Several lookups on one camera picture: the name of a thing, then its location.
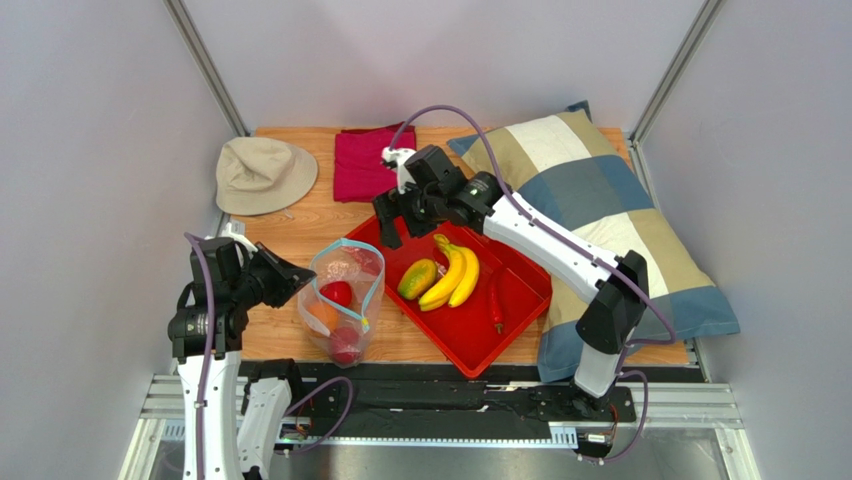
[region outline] clear plastic bag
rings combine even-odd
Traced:
[[[355,366],[363,359],[379,318],[385,259],[371,245],[341,238],[318,253],[310,268],[317,278],[299,292],[299,315],[305,330],[336,365]],[[320,289],[334,282],[345,282],[351,289],[349,305],[320,294]]]

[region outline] orange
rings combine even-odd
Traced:
[[[305,308],[311,315],[317,318],[317,320],[321,321],[326,327],[328,327],[329,331],[334,331],[337,329],[337,321],[339,320],[339,314],[337,309],[332,307],[331,305],[317,301],[308,305]],[[325,336],[312,328],[308,327],[307,324],[305,328],[308,329],[308,333],[315,337],[324,338]]]

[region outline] pillowcase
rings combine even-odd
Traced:
[[[618,255],[648,262],[650,296],[678,340],[738,333],[727,299],[690,257],[666,219],[612,144],[583,112],[560,113],[487,133],[507,183],[533,207],[581,238]],[[476,135],[448,142],[474,171],[493,173]],[[587,304],[551,277],[553,300],[538,352],[541,380],[570,377],[583,341],[574,323]],[[647,309],[633,338],[668,333]]]

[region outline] wooden board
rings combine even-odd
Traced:
[[[298,145],[313,154],[319,163],[319,178],[308,195],[287,212],[258,217],[236,217],[246,223],[246,236],[260,241],[272,251],[297,265],[308,265],[320,250],[346,235],[373,215],[367,203],[336,203],[332,200],[334,173],[334,136],[339,128],[260,128],[256,136],[270,137]],[[620,130],[601,129],[630,164]],[[459,127],[422,127],[417,129],[418,148],[438,145],[469,175],[470,169],[446,147],[448,139],[470,135],[473,130]],[[247,359],[295,358],[325,360],[327,357],[305,335],[296,302],[273,310],[263,305],[250,314],[243,334],[243,357]],[[498,363],[534,364],[544,317],[533,322],[497,359]],[[445,362],[438,348],[386,299],[376,324],[376,333],[366,354],[367,361]],[[631,356],[628,363],[684,364],[688,362],[683,344],[666,347],[648,346]]]

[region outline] pink cloth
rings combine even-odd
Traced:
[[[400,125],[343,130],[334,137],[334,201],[370,202],[396,186],[396,174],[382,165],[382,149]],[[414,127],[405,129],[396,147],[417,148]]]

